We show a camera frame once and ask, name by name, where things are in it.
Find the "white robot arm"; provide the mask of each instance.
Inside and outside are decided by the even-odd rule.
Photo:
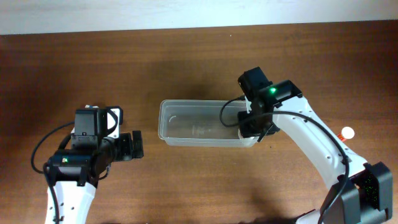
[[[310,159],[329,190],[321,209],[298,217],[297,224],[377,224],[391,219],[390,170],[381,162],[371,166],[332,134],[291,81],[273,84],[257,67],[244,72],[238,83],[244,96],[235,100],[246,99],[248,109],[238,113],[236,124],[222,121],[222,109],[221,122],[239,126],[242,138],[258,136],[258,141],[283,130]]]
[[[140,131],[119,133],[123,111],[119,106],[100,109],[86,106],[76,110],[75,122],[68,123],[46,135],[32,154],[32,168],[44,174],[47,189],[46,224],[85,223],[99,180],[104,179],[112,162],[130,161],[144,156]],[[71,134],[44,164],[43,171],[34,165],[34,155],[41,143],[55,131],[75,124]],[[71,149],[65,149],[72,140]]]

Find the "white wall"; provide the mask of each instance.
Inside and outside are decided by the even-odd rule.
[[[398,19],[398,0],[0,0],[0,34]]]

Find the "clear plastic container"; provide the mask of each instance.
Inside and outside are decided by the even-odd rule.
[[[226,101],[164,100],[160,104],[158,134],[170,146],[251,147],[257,138],[239,138],[239,127],[226,128],[219,119]],[[238,122],[246,111],[244,101],[234,101],[223,111],[227,124]]]

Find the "wood grain surface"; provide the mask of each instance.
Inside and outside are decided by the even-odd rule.
[[[260,66],[292,80],[335,132],[394,179],[398,222],[398,22],[290,24],[0,36],[0,222],[43,223],[47,187],[30,167],[40,138],[85,104],[120,105],[139,129],[141,160],[112,165],[87,223],[239,223],[319,208],[327,190],[283,132],[251,148],[171,147],[159,139],[164,99],[228,100]],[[43,143],[41,166],[70,129]]]

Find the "black cable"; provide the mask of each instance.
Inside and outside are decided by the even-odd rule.
[[[348,182],[348,179],[349,179],[349,162],[348,162],[348,156],[346,155],[345,151],[344,151],[343,148],[340,146],[340,144],[337,142],[337,140],[336,140],[336,138],[334,137],[334,135],[330,134],[330,132],[329,132],[328,130],[326,130],[326,128],[324,128],[320,123],[318,123],[318,122],[315,121],[314,119],[312,119],[312,118],[310,118],[310,117],[308,117],[308,116],[302,115],[302,114],[300,114],[300,113],[295,113],[295,112],[290,112],[290,111],[274,111],[274,112],[263,113],[263,114],[260,114],[260,115],[255,115],[255,116],[252,116],[252,117],[243,119],[242,121],[238,121],[237,123],[234,123],[234,124],[225,124],[225,123],[223,122],[223,120],[222,120],[222,115],[223,115],[222,112],[223,112],[223,110],[221,109],[221,111],[220,111],[220,121],[221,121],[221,123],[222,123],[224,126],[226,126],[226,127],[235,127],[235,126],[239,126],[239,125],[242,125],[242,124],[247,123],[247,122],[249,122],[249,121],[252,121],[252,120],[254,120],[254,119],[258,119],[258,118],[261,118],[261,117],[264,117],[264,116],[273,115],[273,114],[286,114],[286,115],[298,116],[298,117],[300,117],[300,118],[304,118],[305,120],[307,120],[307,121],[313,123],[315,126],[317,126],[319,129],[321,129],[321,131],[323,131],[323,132],[330,138],[330,140],[333,142],[333,144],[334,144],[334,145],[337,147],[337,149],[340,151],[340,154],[343,156],[343,162],[344,162],[344,165],[345,165],[346,169],[345,169],[344,177],[343,177],[343,179],[342,179],[341,182],[340,182],[340,183],[341,183],[341,184],[340,184],[341,187],[340,187],[338,193],[335,195],[335,197],[333,198],[333,200],[330,200],[330,202],[327,203],[325,209],[324,209],[323,211],[321,211],[321,214],[320,214],[320,217],[319,217],[319,220],[318,220],[318,224],[322,224],[323,219],[324,219],[324,216],[325,216],[325,215],[327,214],[327,212],[329,211],[329,208],[336,202],[336,200],[338,199],[338,197],[341,195],[341,193],[343,192],[343,190],[344,190],[344,188],[345,188],[345,186],[346,186],[346,184],[347,184],[347,182]]]
[[[269,129],[267,130],[267,132],[264,134],[264,136],[267,136],[267,134],[268,134],[268,132],[269,132],[269,130],[271,130],[271,128],[272,127],[274,127],[274,125],[272,124],[270,127],[269,127]]]
[[[111,170],[111,164],[109,164],[108,166],[106,166],[106,173],[105,173],[105,175],[104,175],[103,177],[100,177],[98,180],[103,180],[103,179],[105,179],[105,178],[109,175],[110,170]]]
[[[244,95],[243,95],[243,96],[240,96],[240,97],[237,97],[237,98],[235,98],[235,99],[232,99],[232,100],[227,101],[227,102],[224,104],[224,106],[221,108],[221,110],[220,110],[220,121],[221,121],[221,124],[223,124],[223,125],[226,126],[226,127],[228,127],[228,125],[227,125],[226,123],[224,123],[224,121],[223,121],[223,111],[224,111],[225,107],[226,107],[228,104],[230,104],[230,103],[232,103],[232,102],[234,102],[234,101],[236,101],[236,100],[244,100]]]
[[[67,124],[64,124],[64,125],[62,125],[62,126],[59,126],[59,127],[55,128],[54,130],[52,130],[51,132],[49,132],[48,134],[46,134],[46,135],[42,138],[42,140],[39,141],[39,143],[37,143],[36,147],[33,149],[32,157],[30,158],[30,164],[32,165],[32,168],[33,168],[34,171],[36,171],[36,172],[39,173],[39,174],[43,174],[43,171],[38,170],[38,168],[36,168],[35,162],[34,162],[35,154],[36,154],[36,151],[37,151],[37,149],[39,148],[39,146],[40,146],[50,135],[52,135],[54,132],[56,132],[56,131],[58,131],[59,129],[62,129],[62,128],[66,127],[66,126],[69,126],[69,125],[71,125],[71,124],[74,124],[74,123],[75,123],[75,122],[72,121],[72,122],[69,122],[69,123],[67,123]]]
[[[60,143],[60,145],[58,146],[58,149],[65,149],[66,146],[68,145],[69,140],[70,140],[70,134],[67,134]]]
[[[59,224],[60,223],[60,211],[58,209],[58,200],[57,200],[57,195],[55,194],[54,186],[51,184],[49,174],[47,173],[48,166],[49,165],[47,163],[45,163],[43,165],[43,174],[44,174],[45,180],[47,181],[47,184],[49,185],[52,200],[54,203],[55,220],[53,220],[53,221],[55,221],[56,224]]]

